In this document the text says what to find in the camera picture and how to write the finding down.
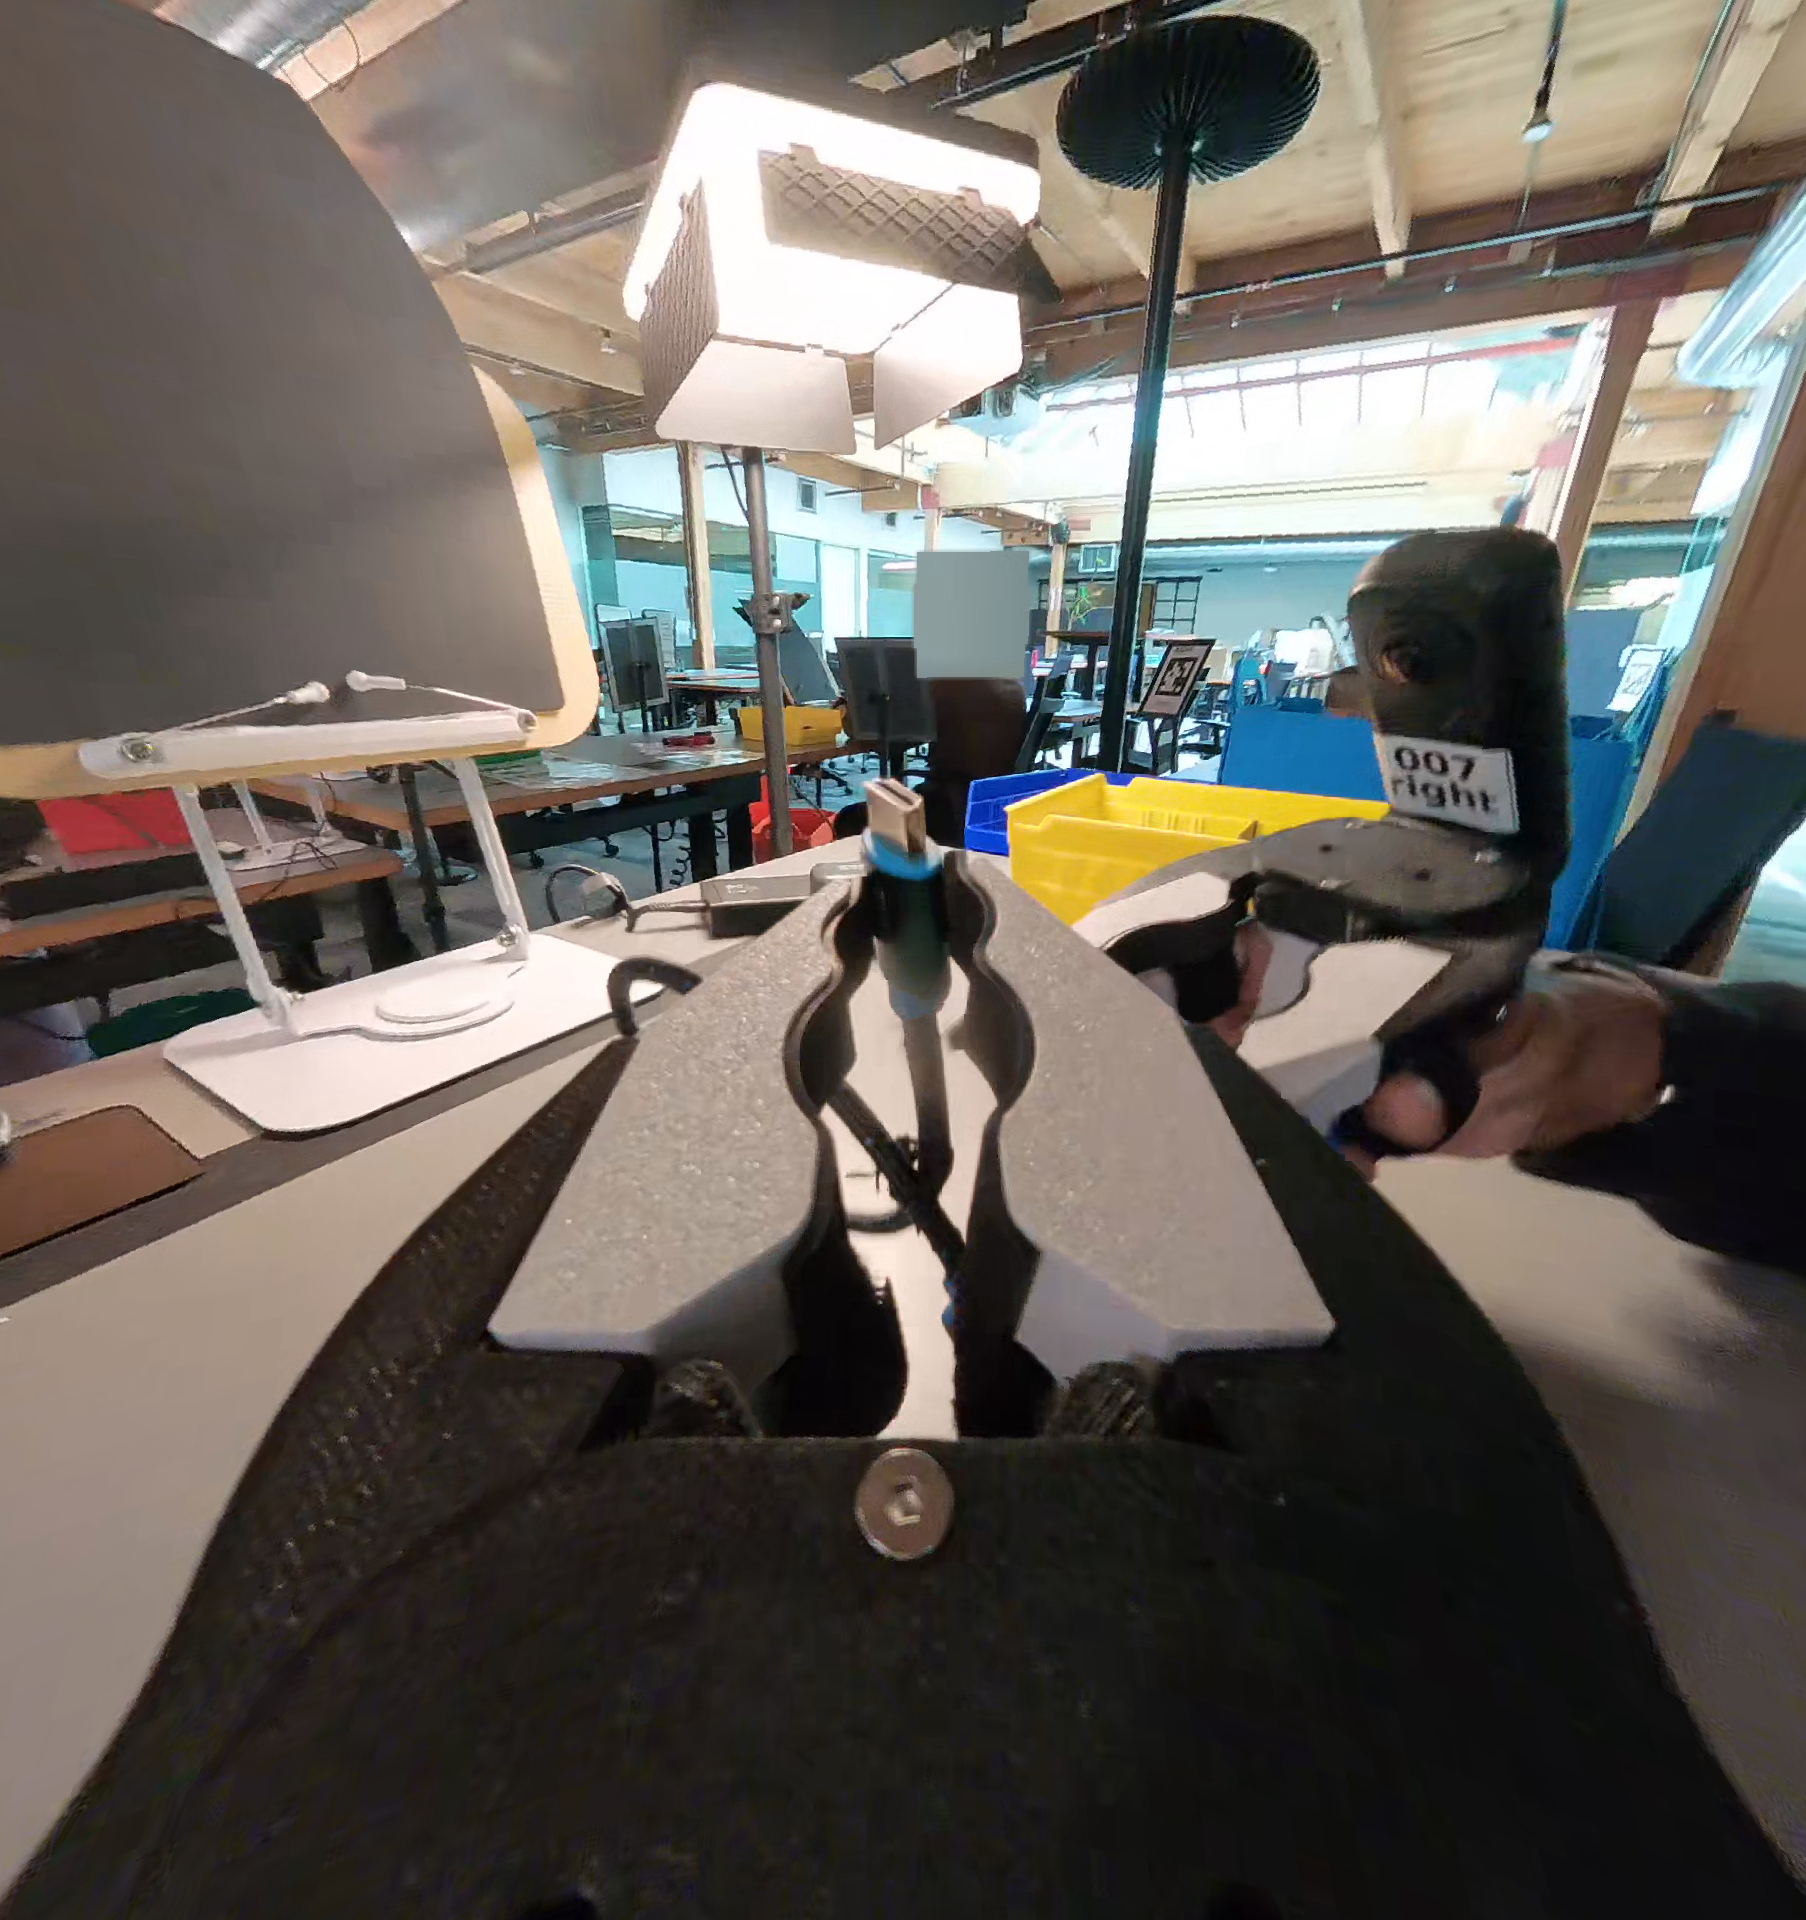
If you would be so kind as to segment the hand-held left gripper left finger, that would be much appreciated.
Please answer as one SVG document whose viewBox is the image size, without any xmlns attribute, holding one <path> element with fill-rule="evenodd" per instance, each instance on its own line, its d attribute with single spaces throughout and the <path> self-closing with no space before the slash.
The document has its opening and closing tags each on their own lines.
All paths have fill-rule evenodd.
<svg viewBox="0 0 1806 1920">
<path fill-rule="evenodd" d="M 497 1345 L 712 1361 L 772 1427 L 887 1427 L 890 1293 L 847 1224 L 829 1095 L 855 1061 L 851 890 L 813 891 L 643 1023 L 494 1309 Z"/>
</svg>

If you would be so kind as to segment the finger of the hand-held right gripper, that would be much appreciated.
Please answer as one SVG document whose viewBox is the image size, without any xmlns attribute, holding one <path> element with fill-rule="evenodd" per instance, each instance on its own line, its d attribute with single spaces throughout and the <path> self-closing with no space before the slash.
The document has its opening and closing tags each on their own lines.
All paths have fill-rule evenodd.
<svg viewBox="0 0 1806 1920">
<path fill-rule="evenodd" d="M 1332 1129 L 1382 1078 L 1382 1030 L 1444 974 L 1450 954 L 1384 938 L 1317 947 L 1298 934 L 1247 935 L 1250 1013 L 1236 1042 L 1301 1117 Z"/>
<path fill-rule="evenodd" d="M 1096 949 L 1223 949 L 1250 891 L 1244 875 L 1167 873 L 1090 909 L 1077 932 Z"/>
</svg>

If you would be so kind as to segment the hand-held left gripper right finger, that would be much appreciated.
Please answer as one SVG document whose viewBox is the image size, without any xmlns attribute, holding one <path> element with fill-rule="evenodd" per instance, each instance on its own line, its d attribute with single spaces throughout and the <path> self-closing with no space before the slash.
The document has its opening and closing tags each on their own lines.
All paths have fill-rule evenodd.
<svg viewBox="0 0 1806 1920">
<path fill-rule="evenodd" d="M 1196 1032 L 967 853 L 956 959 L 988 1095 L 956 1279 L 957 1428 L 1037 1431 L 1103 1362 L 1329 1342 Z"/>
</svg>

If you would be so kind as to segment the yellow plastic bin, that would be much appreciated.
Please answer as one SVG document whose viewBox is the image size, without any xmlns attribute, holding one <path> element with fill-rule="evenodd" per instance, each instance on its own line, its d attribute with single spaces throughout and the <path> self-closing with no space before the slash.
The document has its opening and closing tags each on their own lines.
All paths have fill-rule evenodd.
<svg viewBox="0 0 1806 1920">
<path fill-rule="evenodd" d="M 1063 924 L 1077 924 L 1135 881 L 1213 849 L 1332 819 L 1379 819 L 1384 801 L 1341 801 L 1281 790 L 1202 784 L 1194 779 L 1135 777 L 1123 787 L 1089 779 L 1046 797 L 1055 816 L 1030 822 L 1037 805 L 1018 805 L 1012 822 L 1012 877 Z M 1037 850 L 1030 832 L 1055 827 L 1110 830 L 1110 856 L 1073 856 Z"/>
</svg>

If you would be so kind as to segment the green HDMI cable braided black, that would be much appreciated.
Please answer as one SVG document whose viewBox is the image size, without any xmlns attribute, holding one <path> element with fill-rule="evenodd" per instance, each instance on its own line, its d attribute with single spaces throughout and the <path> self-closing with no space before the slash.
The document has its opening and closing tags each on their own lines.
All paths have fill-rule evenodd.
<svg viewBox="0 0 1806 1920">
<path fill-rule="evenodd" d="M 906 1220 L 936 1252 L 946 1291 L 942 1319 L 954 1329 L 964 1234 L 940 1206 L 940 1188 L 954 1165 L 954 1141 L 938 1037 L 938 1011 L 951 972 L 949 909 L 942 850 L 926 833 L 923 801 L 896 779 L 877 779 L 867 787 L 864 875 L 849 890 L 844 949 L 849 949 L 855 935 L 866 938 L 867 963 L 877 961 L 888 981 L 916 1099 L 916 1155 L 904 1151 L 847 1078 L 844 1087 L 829 1095 L 826 1115 L 841 1117 L 844 1128 L 890 1183 Z M 620 1035 L 620 1066 L 627 1065 L 643 1023 L 698 984 L 700 975 L 646 956 L 618 963 L 610 975 L 610 993 Z"/>
</svg>

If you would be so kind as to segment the person's right hand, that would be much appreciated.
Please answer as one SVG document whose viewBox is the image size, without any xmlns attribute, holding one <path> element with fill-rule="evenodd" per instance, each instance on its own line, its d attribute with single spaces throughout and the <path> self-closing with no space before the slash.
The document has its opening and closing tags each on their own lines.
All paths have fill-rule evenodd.
<svg viewBox="0 0 1806 1920">
<path fill-rule="evenodd" d="M 1657 1111 L 1671 1002 L 1661 984 L 1588 954 L 1543 950 L 1496 1020 L 1469 1037 L 1475 1107 L 1447 1117 L 1416 1068 L 1382 1080 L 1361 1125 L 1332 1139 L 1365 1175 L 1384 1160 L 1502 1160 L 1606 1133 Z"/>
</svg>

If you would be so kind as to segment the blue plastic bin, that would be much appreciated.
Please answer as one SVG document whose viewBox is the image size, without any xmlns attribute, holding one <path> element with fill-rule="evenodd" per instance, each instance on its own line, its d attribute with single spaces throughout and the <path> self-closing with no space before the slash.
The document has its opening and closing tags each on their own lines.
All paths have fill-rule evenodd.
<svg viewBox="0 0 1806 1920">
<path fill-rule="evenodd" d="M 1037 812 L 1030 816 L 1032 823 L 1039 823 L 1045 817 L 1055 816 L 1055 809 L 1045 811 L 1046 797 L 1080 782 L 1110 784 L 1114 787 L 1123 787 L 1135 782 L 1132 774 L 1115 774 L 1106 777 L 1096 770 L 1082 765 L 1077 767 L 1045 767 L 1041 772 L 1012 774 L 1000 777 L 976 779 L 967 787 L 965 797 L 965 816 L 964 816 L 964 850 L 976 855 L 1012 855 L 1012 822 L 1009 812 L 1018 805 L 1037 805 Z M 1037 850 L 1052 850 L 1055 855 L 1073 855 L 1073 856 L 1110 856 L 1108 847 L 1114 847 L 1110 840 L 1110 830 L 1103 826 L 1096 827 L 1055 827 L 1049 833 L 1030 832 L 1032 843 L 1041 840 Z"/>
</svg>

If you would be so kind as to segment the dark blue chair back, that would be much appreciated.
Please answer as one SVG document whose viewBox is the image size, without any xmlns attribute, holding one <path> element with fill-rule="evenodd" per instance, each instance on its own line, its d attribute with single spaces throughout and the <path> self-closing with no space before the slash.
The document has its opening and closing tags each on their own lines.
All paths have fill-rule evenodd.
<svg viewBox="0 0 1806 1920">
<path fill-rule="evenodd" d="M 1806 739 L 1707 721 L 1614 844 L 1589 947 L 1687 966 L 1806 822 Z"/>
</svg>

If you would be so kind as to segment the black power adapter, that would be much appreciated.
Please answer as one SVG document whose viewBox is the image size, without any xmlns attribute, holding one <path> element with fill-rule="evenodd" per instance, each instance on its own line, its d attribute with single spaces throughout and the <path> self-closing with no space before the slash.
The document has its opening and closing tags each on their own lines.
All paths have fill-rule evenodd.
<svg viewBox="0 0 1806 1920">
<path fill-rule="evenodd" d="M 700 881 L 698 898 L 712 939 L 761 935 L 804 906 L 817 885 L 813 870 L 768 873 L 750 870 Z"/>
</svg>

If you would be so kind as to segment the black music stand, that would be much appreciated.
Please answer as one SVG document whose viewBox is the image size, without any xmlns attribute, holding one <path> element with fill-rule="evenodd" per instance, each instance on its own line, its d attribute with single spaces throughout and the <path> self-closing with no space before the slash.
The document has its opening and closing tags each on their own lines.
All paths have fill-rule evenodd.
<svg viewBox="0 0 1806 1920">
<path fill-rule="evenodd" d="M 917 675 L 914 637 L 839 641 L 845 732 L 880 753 L 929 746 L 938 736 L 936 707 Z"/>
</svg>

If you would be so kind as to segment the background work table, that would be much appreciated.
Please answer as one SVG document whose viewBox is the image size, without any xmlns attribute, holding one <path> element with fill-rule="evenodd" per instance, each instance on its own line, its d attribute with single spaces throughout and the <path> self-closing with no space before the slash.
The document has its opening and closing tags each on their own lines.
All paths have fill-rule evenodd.
<svg viewBox="0 0 1806 1920">
<path fill-rule="evenodd" d="M 680 822 L 691 875 L 710 879 L 721 871 L 718 830 L 726 833 L 730 870 L 767 856 L 750 817 L 763 777 L 757 754 L 717 751 L 680 754 L 673 765 L 641 757 L 558 757 L 545 765 L 494 770 L 484 775 L 484 787 L 511 856 L 537 856 L 581 840 L 614 843 L 627 832 Z M 319 987 L 320 896 L 354 895 L 369 968 L 419 959 L 391 890 L 400 866 L 395 843 L 403 833 L 423 830 L 437 863 L 480 861 L 469 805 L 449 774 L 406 767 L 389 779 L 360 775 L 319 785 L 326 817 L 339 826 L 342 849 L 307 849 L 308 832 L 291 819 L 295 806 L 311 805 L 300 779 L 258 779 L 258 805 L 269 817 L 287 822 L 291 853 L 238 877 L 266 964 L 291 991 Z M 0 925 L 0 1014 L 104 998 L 236 959 L 196 855 L 185 863 L 189 873 L 182 885 Z"/>
</svg>

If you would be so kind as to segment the grey light stand pole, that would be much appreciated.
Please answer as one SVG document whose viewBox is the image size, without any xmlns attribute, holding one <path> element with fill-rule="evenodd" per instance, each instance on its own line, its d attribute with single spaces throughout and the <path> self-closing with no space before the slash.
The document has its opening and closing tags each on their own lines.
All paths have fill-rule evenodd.
<svg viewBox="0 0 1806 1920">
<path fill-rule="evenodd" d="M 790 604 L 775 588 L 772 567 L 772 516 L 768 501 L 768 463 L 761 446 L 745 444 L 738 448 L 744 474 L 744 501 L 747 513 L 747 550 L 752 569 L 752 595 L 747 599 L 747 622 L 755 642 L 760 707 L 767 712 L 767 785 L 772 809 L 772 832 L 776 856 L 790 856 L 790 751 L 783 736 L 781 709 L 786 707 L 786 686 L 781 671 L 781 641 L 789 629 Z"/>
</svg>

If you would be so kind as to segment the led studio light panel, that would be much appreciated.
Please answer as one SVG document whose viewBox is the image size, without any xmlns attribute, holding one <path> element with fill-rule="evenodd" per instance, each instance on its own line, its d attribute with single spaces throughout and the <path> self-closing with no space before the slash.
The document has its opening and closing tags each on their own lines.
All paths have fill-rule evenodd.
<svg viewBox="0 0 1806 1920">
<path fill-rule="evenodd" d="M 708 76 L 628 258 L 662 440 L 847 458 L 853 371 L 888 446 L 1022 369 L 1037 142 L 853 83 Z"/>
</svg>

